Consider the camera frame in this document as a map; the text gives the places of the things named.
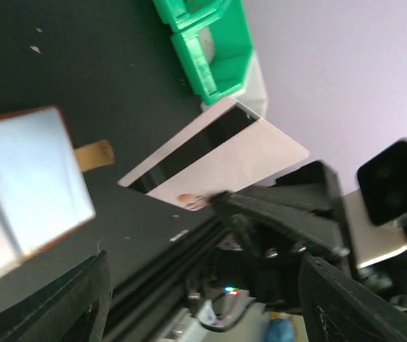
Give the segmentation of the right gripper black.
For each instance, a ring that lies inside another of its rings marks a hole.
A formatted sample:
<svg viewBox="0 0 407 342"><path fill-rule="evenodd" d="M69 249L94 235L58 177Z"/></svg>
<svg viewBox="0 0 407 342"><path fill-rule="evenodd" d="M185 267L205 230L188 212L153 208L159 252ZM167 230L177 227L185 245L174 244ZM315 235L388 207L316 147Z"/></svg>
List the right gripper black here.
<svg viewBox="0 0 407 342"><path fill-rule="evenodd" d="M242 215L353 275L352 238L337 173L317 160L283 175L270 187L252 185L213 195L222 217Z"/></svg>

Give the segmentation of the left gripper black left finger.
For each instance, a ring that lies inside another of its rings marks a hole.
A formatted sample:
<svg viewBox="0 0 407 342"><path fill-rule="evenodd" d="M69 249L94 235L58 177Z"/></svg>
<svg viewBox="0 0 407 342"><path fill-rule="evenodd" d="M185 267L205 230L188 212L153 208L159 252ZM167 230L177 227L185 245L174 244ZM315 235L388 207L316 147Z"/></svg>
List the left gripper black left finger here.
<svg viewBox="0 0 407 342"><path fill-rule="evenodd" d="M107 252L0 313L0 341L101 341L110 309Z"/></svg>

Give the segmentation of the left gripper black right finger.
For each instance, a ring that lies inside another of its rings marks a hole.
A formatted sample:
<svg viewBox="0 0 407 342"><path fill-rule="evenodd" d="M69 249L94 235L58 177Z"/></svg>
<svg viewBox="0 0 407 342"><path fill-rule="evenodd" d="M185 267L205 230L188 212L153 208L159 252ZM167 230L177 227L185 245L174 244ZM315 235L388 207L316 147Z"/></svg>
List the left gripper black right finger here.
<svg viewBox="0 0 407 342"><path fill-rule="evenodd" d="M304 255L298 291L309 341L407 341L407 313L320 257Z"/></svg>

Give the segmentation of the white card with magnetic stripe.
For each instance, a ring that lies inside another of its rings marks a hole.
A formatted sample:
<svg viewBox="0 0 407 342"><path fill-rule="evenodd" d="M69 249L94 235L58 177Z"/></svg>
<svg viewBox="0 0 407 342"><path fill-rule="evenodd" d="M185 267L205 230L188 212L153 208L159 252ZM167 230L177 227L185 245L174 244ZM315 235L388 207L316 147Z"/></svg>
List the white card with magnetic stripe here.
<svg viewBox="0 0 407 342"><path fill-rule="evenodd" d="M121 187L197 211L309 156L273 124L227 97L197 116L130 172Z"/></svg>

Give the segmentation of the brown leather card holder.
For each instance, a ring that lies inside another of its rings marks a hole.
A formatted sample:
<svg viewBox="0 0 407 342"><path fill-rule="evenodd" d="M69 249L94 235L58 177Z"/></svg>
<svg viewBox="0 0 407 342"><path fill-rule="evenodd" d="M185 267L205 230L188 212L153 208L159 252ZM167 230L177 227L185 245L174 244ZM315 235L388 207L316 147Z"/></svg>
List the brown leather card holder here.
<svg viewBox="0 0 407 342"><path fill-rule="evenodd" d="M95 217L83 175L114 160L107 140L74 148L57 107L0 115L0 278Z"/></svg>

